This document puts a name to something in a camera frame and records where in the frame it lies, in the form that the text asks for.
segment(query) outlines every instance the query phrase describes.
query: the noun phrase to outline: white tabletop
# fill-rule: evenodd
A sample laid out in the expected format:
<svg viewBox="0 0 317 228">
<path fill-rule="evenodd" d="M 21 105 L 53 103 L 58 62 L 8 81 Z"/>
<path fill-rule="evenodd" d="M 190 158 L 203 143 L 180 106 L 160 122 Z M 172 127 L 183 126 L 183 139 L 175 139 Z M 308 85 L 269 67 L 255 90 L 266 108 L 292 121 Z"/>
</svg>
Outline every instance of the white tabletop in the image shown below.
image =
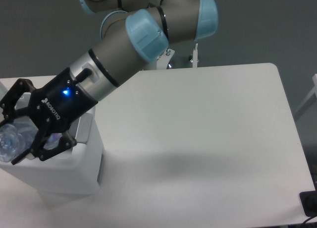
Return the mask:
<svg viewBox="0 0 317 228">
<path fill-rule="evenodd" d="M 50 77 L 31 79 L 40 87 Z M 0 171 L 0 227 L 250 228 L 306 219 L 299 193 L 314 185 L 272 64 L 139 72 L 97 105 L 96 121 L 106 149 L 99 193 L 39 193 Z"/>
</svg>

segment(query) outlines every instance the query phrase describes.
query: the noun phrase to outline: light blue joint cap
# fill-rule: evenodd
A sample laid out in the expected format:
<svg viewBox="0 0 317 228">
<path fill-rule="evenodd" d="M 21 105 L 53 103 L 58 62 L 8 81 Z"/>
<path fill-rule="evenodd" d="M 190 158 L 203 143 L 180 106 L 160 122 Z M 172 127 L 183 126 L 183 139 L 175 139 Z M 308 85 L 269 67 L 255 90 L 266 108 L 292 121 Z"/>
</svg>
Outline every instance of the light blue joint cap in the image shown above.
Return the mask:
<svg viewBox="0 0 317 228">
<path fill-rule="evenodd" d="M 103 39 L 103 27 L 104 27 L 104 24 L 105 24 L 105 22 L 107 21 L 107 19 L 111 16 L 111 15 L 113 15 L 113 14 L 115 14 L 115 13 L 118 13 L 118 12 L 125 12 L 125 13 L 127 13 L 127 11 L 113 11 L 113 12 L 111 12 L 111 13 L 109 13 L 105 18 L 104 18 L 104 20 L 103 20 L 103 22 L 101 23 L 101 27 L 100 27 L 100 38 L 101 39 Z"/>
<path fill-rule="evenodd" d="M 84 9 L 84 11 L 87 14 L 95 14 L 93 11 L 90 10 L 90 8 L 86 5 L 85 0 L 79 0 L 81 7 Z"/>
<path fill-rule="evenodd" d="M 213 35 L 218 27 L 218 10 L 214 0 L 200 0 L 195 41 Z"/>
<path fill-rule="evenodd" d="M 147 62 L 153 62 L 168 47 L 168 39 L 152 16 L 141 9 L 125 21 L 134 49 Z"/>
</svg>

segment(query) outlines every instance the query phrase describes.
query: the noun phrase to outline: gray floor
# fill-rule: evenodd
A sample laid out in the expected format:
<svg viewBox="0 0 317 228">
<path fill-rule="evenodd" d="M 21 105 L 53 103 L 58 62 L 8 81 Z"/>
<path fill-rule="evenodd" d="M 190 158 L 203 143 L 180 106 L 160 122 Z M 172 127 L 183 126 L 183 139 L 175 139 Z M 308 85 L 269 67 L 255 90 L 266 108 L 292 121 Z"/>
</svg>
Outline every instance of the gray floor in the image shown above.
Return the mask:
<svg viewBox="0 0 317 228">
<path fill-rule="evenodd" d="M 200 66 L 274 63 L 294 110 L 317 73 L 317 0 L 215 1 L 219 28 L 199 41 Z M 59 73 L 99 41 L 105 15 L 86 15 L 78 0 L 0 0 L 0 77 Z M 175 67 L 188 66 L 193 47 L 171 46 Z M 316 122 L 317 105 L 297 122 L 311 166 Z"/>
</svg>

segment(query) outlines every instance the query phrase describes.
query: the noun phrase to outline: robotic arm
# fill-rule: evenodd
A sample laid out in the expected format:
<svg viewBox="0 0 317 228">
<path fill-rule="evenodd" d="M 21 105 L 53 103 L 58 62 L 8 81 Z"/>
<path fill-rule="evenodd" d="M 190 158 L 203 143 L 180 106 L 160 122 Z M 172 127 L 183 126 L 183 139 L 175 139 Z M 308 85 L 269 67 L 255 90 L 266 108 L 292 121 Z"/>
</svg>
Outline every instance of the robotic arm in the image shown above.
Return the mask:
<svg viewBox="0 0 317 228">
<path fill-rule="evenodd" d="M 45 161 L 76 145 L 70 125 L 109 93 L 176 43 L 212 35 L 218 15 L 213 0 L 160 0 L 161 6 L 148 7 L 146 0 L 81 0 L 90 11 L 121 8 L 109 14 L 101 29 L 103 40 L 43 88 L 36 89 L 27 79 L 18 79 L 0 101 L 5 128 L 27 116 L 37 132 L 26 148 L 7 147 L 6 160 L 16 164 L 25 157 Z M 28 106 L 16 109 L 19 98 L 31 93 Z M 52 134 L 61 133 L 58 145 L 46 149 Z M 0 146 L 5 144 L 0 133 Z"/>
</svg>

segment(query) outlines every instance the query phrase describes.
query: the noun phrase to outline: robotiq logo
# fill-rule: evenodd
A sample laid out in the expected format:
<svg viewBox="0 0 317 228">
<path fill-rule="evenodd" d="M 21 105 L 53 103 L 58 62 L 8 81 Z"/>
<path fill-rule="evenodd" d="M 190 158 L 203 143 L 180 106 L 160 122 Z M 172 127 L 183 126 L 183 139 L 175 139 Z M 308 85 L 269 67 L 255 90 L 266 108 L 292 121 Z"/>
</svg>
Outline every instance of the robotiq logo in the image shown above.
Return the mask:
<svg viewBox="0 0 317 228">
<path fill-rule="evenodd" d="M 54 114 L 54 116 L 56 117 L 57 120 L 60 119 L 59 114 L 57 113 L 57 111 L 53 108 L 53 106 L 50 104 L 49 100 L 47 98 L 45 98 L 44 100 L 42 100 L 42 103 L 44 103 L 50 110 L 51 112 Z"/>
</svg>

